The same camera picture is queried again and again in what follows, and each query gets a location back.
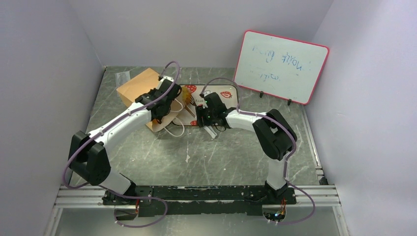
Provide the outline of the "fake orange bread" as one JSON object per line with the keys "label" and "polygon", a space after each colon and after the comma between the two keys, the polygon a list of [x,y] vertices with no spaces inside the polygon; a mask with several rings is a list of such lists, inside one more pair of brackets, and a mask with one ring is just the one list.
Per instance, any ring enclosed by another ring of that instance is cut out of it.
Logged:
{"label": "fake orange bread", "polygon": [[181,87],[181,97],[185,106],[191,103],[192,93],[187,86]]}

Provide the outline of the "brown paper bag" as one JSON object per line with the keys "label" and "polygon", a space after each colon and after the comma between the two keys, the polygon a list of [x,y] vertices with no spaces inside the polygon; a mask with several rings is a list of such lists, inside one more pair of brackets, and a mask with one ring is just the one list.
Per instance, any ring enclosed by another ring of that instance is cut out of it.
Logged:
{"label": "brown paper bag", "polygon": [[[126,107],[129,107],[134,100],[140,95],[149,92],[151,89],[157,87],[159,73],[154,71],[151,68],[146,69],[141,72],[139,75],[133,77],[131,80],[127,81],[123,85],[117,88],[117,93],[121,98],[122,102]],[[174,99],[171,104],[170,113],[162,118],[162,123],[159,124],[156,121],[151,121],[146,124],[146,126],[152,132],[159,132],[162,129],[165,129],[168,124],[172,121],[178,121],[179,118],[177,115],[185,108],[186,102],[182,96],[182,93]]]}

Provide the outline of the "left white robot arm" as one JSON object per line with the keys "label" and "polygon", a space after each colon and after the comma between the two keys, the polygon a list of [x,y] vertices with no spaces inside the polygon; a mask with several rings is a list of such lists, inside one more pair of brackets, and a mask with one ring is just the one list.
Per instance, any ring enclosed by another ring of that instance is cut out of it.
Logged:
{"label": "left white robot arm", "polygon": [[182,88],[172,78],[160,78],[157,87],[139,95],[121,114],[89,132],[79,131],[71,140],[67,168],[87,184],[116,193],[123,204],[136,198],[136,184],[112,168],[108,153],[130,133],[151,121],[161,122]]}

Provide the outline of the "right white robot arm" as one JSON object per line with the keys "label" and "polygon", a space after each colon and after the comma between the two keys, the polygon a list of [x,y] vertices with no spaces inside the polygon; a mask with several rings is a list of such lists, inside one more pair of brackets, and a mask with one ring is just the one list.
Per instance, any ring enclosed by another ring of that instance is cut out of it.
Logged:
{"label": "right white robot arm", "polygon": [[266,199],[276,204],[284,197],[289,186],[288,160],[297,149],[297,136],[277,109],[254,113],[227,108],[215,93],[200,94],[204,103],[196,107],[199,127],[220,126],[225,129],[243,129],[256,134],[258,142],[269,157],[268,176],[265,182]]}

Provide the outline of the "clear plastic wrapper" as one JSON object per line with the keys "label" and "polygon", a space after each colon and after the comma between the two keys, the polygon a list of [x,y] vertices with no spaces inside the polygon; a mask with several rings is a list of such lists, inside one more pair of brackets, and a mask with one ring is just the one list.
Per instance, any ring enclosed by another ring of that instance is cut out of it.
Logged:
{"label": "clear plastic wrapper", "polygon": [[124,72],[116,73],[115,74],[115,80],[116,80],[116,83],[118,83],[118,84],[124,84],[124,83],[130,81],[131,80],[130,72],[129,71],[124,71]]}

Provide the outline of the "pink framed whiteboard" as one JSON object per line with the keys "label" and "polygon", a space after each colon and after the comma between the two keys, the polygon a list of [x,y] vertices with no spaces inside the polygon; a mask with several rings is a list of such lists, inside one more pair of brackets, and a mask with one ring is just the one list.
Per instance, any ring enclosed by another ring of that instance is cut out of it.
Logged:
{"label": "pink framed whiteboard", "polygon": [[247,30],[234,81],[243,88],[306,105],[329,53],[327,46]]}

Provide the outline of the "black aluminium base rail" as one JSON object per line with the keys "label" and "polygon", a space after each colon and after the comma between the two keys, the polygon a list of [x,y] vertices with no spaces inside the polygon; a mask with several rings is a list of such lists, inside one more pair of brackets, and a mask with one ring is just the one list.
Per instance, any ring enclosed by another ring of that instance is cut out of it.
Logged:
{"label": "black aluminium base rail", "polygon": [[122,199],[100,187],[70,190],[62,187],[55,208],[120,209],[139,217],[197,214],[245,213],[249,216],[274,214],[287,207],[339,207],[332,185],[289,187],[278,197],[264,195],[261,185],[235,186],[140,186],[140,200]]}

